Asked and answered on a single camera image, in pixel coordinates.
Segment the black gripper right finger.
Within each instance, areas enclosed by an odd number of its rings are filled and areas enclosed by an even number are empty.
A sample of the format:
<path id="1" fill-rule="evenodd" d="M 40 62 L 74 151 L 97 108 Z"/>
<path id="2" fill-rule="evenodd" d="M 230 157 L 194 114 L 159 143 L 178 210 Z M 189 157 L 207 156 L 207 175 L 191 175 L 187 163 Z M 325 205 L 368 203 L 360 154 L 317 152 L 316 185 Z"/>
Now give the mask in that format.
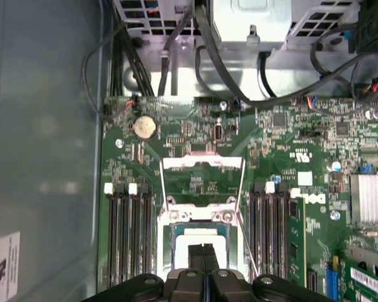
<path id="1" fill-rule="evenodd" d="M 205 245 L 206 288 L 210 301 L 326 301 L 293 281 L 261 275 L 248 283 L 242 274 L 219 267 L 213 245 Z"/>

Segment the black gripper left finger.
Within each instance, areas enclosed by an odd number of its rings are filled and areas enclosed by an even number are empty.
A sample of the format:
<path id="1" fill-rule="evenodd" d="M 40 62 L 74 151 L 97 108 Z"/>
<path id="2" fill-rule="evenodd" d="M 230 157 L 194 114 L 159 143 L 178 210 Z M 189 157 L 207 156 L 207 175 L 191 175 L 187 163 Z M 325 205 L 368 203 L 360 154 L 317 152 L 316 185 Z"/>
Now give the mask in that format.
<path id="1" fill-rule="evenodd" d="M 86 301 L 204 301 L 205 252 L 201 245 L 188 248 L 186 269 L 175 269 L 163 280 L 155 274 L 141 274 Z"/>

